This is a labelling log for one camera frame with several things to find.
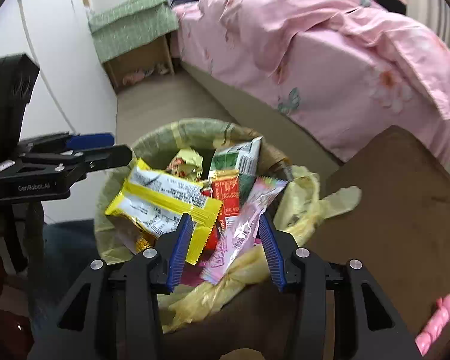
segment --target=bolt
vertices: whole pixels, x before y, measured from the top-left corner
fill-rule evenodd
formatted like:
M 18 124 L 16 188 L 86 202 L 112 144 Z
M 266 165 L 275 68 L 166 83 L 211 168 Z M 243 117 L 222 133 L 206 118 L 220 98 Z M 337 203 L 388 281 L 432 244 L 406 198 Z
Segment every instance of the bolt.
M 298 257 L 301 257 L 301 258 L 305 258 L 305 257 L 310 256 L 310 252 L 308 251 L 308 249 L 305 249 L 304 247 L 299 247 L 299 248 L 295 251 L 295 254 L 296 254 Z
M 148 249 L 145 249 L 143 251 L 143 256 L 146 257 L 147 259 L 151 259 L 151 258 L 155 257 L 156 255 L 157 255 L 157 251 L 153 247 L 149 247 Z
M 357 269 L 358 270 L 358 269 L 361 269 L 363 267 L 363 264 L 357 259 L 351 259 L 350 260 L 350 266 L 353 269 Z
M 104 262 L 101 259 L 94 259 L 91 263 L 90 263 L 90 268 L 97 270 L 102 268 L 104 265 Z

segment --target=yellow plastic bag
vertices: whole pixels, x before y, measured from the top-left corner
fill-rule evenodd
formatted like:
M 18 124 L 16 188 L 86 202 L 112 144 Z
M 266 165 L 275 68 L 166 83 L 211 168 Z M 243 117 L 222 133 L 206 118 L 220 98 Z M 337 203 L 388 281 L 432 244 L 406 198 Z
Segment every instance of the yellow plastic bag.
M 294 205 L 295 213 L 292 214 L 298 214 L 300 217 L 293 226 L 288 227 L 284 231 L 293 235 L 299 246 L 303 246 L 312 236 L 315 231 L 315 226 L 317 226 L 320 220 L 329 218 L 332 216 L 331 213 L 344 213 L 353 210 L 360 200 L 360 190 L 357 187 L 351 187 L 334 194 L 335 200 L 332 200 L 332 202 L 327 199 L 320 200 L 320 182 L 318 176 L 309 172 L 305 167 L 294 168 L 296 172 L 294 171 L 293 174 L 294 176 L 298 176 L 298 178 L 287 187 L 284 199 L 286 202 L 294 200 L 297 203 Z M 294 199 L 293 196 L 289 196 L 289 200 L 287 200 L 287 192 L 292 191 L 293 193 L 295 189 L 293 183 L 302 188 L 300 193 L 294 193 L 295 196 L 300 198 L 302 194 L 305 194 L 309 197 L 306 202 L 305 211 L 303 211 L 303 206 L 299 203 L 299 199 Z M 334 201 L 340 202 L 340 209 L 337 210 L 334 207 Z M 269 274 L 263 247 L 262 245 L 258 245 L 237 258 L 216 286 L 204 282 L 194 288 L 184 298 L 171 304 L 167 302 L 168 295 L 160 295 L 159 307 L 168 308 L 170 311 L 175 312 L 173 321 L 171 324 L 163 326 L 163 331 L 169 332 L 176 330 L 186 323 L 201 321 L 207 315 L 218 312 L 223 305 L 233 299 L 245 286 L 260 283 Z

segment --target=pink blanket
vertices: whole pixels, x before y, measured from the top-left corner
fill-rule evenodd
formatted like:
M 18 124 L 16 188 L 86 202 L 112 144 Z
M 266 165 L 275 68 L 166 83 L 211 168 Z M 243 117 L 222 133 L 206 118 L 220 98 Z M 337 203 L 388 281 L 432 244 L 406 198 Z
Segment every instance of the pink blanket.
M 371 0 L 200 0 L 180 57 L 259 98 L 347 161 L 396 124 L 450 155 L 450 51 Z

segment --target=bed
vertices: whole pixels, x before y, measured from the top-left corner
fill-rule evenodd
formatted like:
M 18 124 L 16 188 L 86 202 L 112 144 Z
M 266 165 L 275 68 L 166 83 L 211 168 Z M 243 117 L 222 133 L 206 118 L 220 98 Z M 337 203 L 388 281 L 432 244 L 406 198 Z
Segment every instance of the bed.
M 294 163 L 327 178 L 374 136 L 399 125 L 449 165 L 450 117 L 397 66 L 319 25 L 295 35 L 277 70 L 257 68 L 253 44 L 229 41 L 233 33 L 215 8 L 203 1 L 174 8 L 180 22 L 176 56 L 240 124 L 262 132 Z M 330 77 L 329 84 L 323 77 Z M 316 83 L 320 90 L 311 91 Z

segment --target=yellow snack wrapper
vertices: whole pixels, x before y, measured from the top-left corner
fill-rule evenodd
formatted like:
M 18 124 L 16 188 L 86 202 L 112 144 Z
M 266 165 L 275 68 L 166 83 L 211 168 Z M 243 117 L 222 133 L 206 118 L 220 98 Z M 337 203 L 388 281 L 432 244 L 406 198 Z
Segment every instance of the yellow snack wrapper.
M 203 157 L 192 148 L 181 149 L 167 166 L 174 176 L 188 181 L 200 180 L 203 172 Z
M 175 231 L 181 215 L 187 212 L 194 230 L 186 261 L 194 265 L 222 206 L 220 200 L 202 195 L 201 188 L 198 183 L 152 170 L 140 159 L 105 214 L 126 216 L 141 230 L 158 238 Z

